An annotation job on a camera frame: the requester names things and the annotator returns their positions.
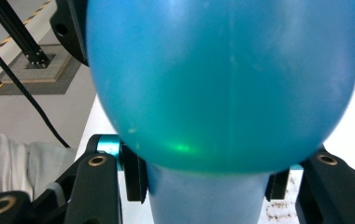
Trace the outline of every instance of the blue balloon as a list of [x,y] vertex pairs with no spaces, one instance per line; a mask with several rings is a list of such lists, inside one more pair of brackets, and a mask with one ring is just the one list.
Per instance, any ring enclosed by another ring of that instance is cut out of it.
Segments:
[[313,154],[355,84],[355,1],[90,0],[102,105],[146,161],[209,174]]

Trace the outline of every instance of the black wire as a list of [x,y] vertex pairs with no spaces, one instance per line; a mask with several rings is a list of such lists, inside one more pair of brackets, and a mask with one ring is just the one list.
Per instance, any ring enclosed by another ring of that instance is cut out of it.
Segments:
[[8,65],[3,61],[3,59],[0,57],[0,66],[2,69],[6,72],[6,74],[11,78],[12,82],[20,89],[20,91],[23,93],[23,95],[26,97],[26,99],[29,100],[29,102],[35,107],[37,112],[40,114],[41,118],[44,120],[44,122],[47,124],[47,126],[50,128],[51,132],[54,134],[54,136],[61,142],[64,147],[70,147],[64,140],[63,138],[58,134],[58,132],[55,130],[55,128],[52,126],[49,118],[47,117],[46,113],[44,110],[41,108],[41,106],[38,104],[38,102],[33,98],[32,94],[26,90],[26,88],[22,85],[20,80],[14,75],[14,73],[9,69]]

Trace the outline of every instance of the black metal frame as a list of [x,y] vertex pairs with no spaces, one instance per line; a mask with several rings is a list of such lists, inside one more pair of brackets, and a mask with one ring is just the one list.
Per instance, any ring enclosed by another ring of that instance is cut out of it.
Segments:
[[50,64],[43,49],[37,45],[7,0],[0,0],[0,23],[22,50],[30,64],[45,68]]

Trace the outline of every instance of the floor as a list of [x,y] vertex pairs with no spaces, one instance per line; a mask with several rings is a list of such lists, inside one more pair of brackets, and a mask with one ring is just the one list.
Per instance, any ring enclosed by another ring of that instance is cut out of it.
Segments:
[[[9,3],[24,21],[41,7],[45,0],[14,0]],[[7,33],[0,25],[0,42],[6,37]],[[59,44],[51,30],[48,30],[38,43]],[[85,65],[79,68],[66,94],[34,97],[62,138],[71,147],[77,148],[95,97],[89,68]],[[32,105],[24,96],[19,95],[0,96],[0,133],[19,143],[42,141],[60,145]]]

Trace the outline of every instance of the white cloth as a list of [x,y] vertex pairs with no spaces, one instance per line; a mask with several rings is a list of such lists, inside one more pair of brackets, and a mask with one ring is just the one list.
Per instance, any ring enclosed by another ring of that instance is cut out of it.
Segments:
[[0,192],[22,190],[37,198],[74,161],[76,151],[46,143],[16,144],[0,134]]

